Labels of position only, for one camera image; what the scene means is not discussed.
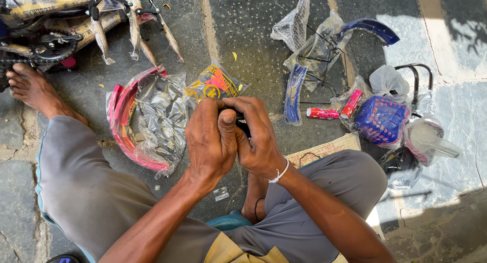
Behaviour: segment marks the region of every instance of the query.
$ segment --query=toe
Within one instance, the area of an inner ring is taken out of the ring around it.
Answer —
[[[37,73],[32,69],[32,67],[24,63],[15,63],[13,68],[15,72],[17,72],[17,74],[24,75],[28,78],[34,78],[40,76],[39,73]]]
[[[22,83],[24,85],[28,85],[29,84],[29,81],[22,78],[21,76],[19,76],[17,73],[15,72],[12,72],[12,71],[8,71],[7,72],[7,77],[11,78],[11,79],[14,79],[16,80],[17,82],[19,83]]]
[[[15,86],[15,87],[18,87],[18,88],[23,89],[23,90],[27,89],[27,87],[25,86],[25,84],[20,83],[20,82],[18,82],[15,79],[9,79],[8,80],[8,83],[10,84],[10,86]]]
[[[12,96],[16,99],[20,99],[21,101],[24,101],[26,99],[26,97],[22,94],[19,94],[19,93],[13,93]]]
[[[15,87],[15,86],[10,86],[10,90],[12,90],[14,93],[21,94],[21,95],[27,94],[27,90],[20,89],[19,87]]]

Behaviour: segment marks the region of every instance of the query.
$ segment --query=chainring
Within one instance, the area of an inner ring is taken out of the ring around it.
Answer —
[[[38,63],[52,63],[67,59],[73,54],[78,40],[68,39],[62,41],[55,37],[73,36],[70,32],[61,29],[43,29],[32,36],[31,49],[34,60]]]

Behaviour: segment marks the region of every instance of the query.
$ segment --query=blue stool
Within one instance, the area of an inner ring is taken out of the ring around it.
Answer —
[[[215,229],[219,229],[221,231],[229,231],[236,229],[241,226],[252,226],[252,222],[250,222],[247,218],[243,217],[242,214],[234,210],[229,215],[224,215],[221,217],[217,217],[208,221],[206,224],[212,226]]]

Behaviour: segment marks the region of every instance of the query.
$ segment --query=hand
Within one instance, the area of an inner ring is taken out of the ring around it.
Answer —
[[[282,173],[287,162],[277,147],[264,101],[254,97],[233,97],[223,98],[223,102],[243,113],[252,136],[249,140],[240,128],[235,128],[240,164],[253,174],[276,178],[276,169]]]
[[[187,180],[207,193],[215,189],[222,177],[233,167],[237,154],[235,111],[224,110],[223,101],[204,98],[194,109],[185,130],[189,151]]]

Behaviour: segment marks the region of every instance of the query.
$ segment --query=stone floor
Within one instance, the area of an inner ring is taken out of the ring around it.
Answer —
[[[304,119],[300,127],[283,122],[289,73],[282,63],[290,51],[269,35],[272,26],[295,8],[297,0],[154,1],[159,6],[170,4],[172,10],[164,9],[164,18],[185,59],[185,63],[178,62],[166,39],[151,27],[148,45],[167,72],[186,72],[189,84],[210,64],[211,56],[217,57],[233,77],[249,85],[245,95],[265,100],[284,154],[329,142],[347,132],[338,121]],[[308,25],[318,26],[330,9],[345,22],[376,18],[401,38],[395,45],[384,47],[375,36],[354,32],[345,49],[347,61],[339,59],[328,74],[337,91],[344,92],[345,75],[350,81],[357,74],[368,79],[383,64],[427,64],[435,77],[435,116],[445,128],[445,137],[464,155],[462,159],[439,160],[425,169],[418,184],[408,191],[384,194],[377,204],[384,241],[398,262],[487,262],[487,194],[483,183],[487,180],[487,163],[482,157],[487,155],[487,117],[483,112],[487,110],[487,0],[311,0]],[[136,165],[113,145],[106,122],[105,94],[151,64],[143,58],[137,62],[130,59],[128,24],[109,31],[107,39],[117,63],[105,65],[100,50],[92,44],[76,55],[77,71],[47,77],[61,98],[90,121],[112,167],[139,176],[157,197],[162,197],[180,178],[188,158],[185,155],[171,177],[155,180],[152,171]],[[232,52],[238,55],[236,61]],[[411,73],[401,72],[411,79]],[[303,89],[301,98],[306,95],[309,101],[325,101],[333,93],[319,86],[312,93]],[[46,127],[42,115],[8,92],[0,94],[2,262],[43,263],[67,252],[84,259],[58,228],[40,218],[35,203],[35,155]],[[385,153],[368,141],[362,140],[361,145],[376,160]],[[247,191],[246,172],[235,165],[218,185],[223,186],[228,188],[229,198],[215,202],[209,195],[190,216],[207,221],[240,209]]]

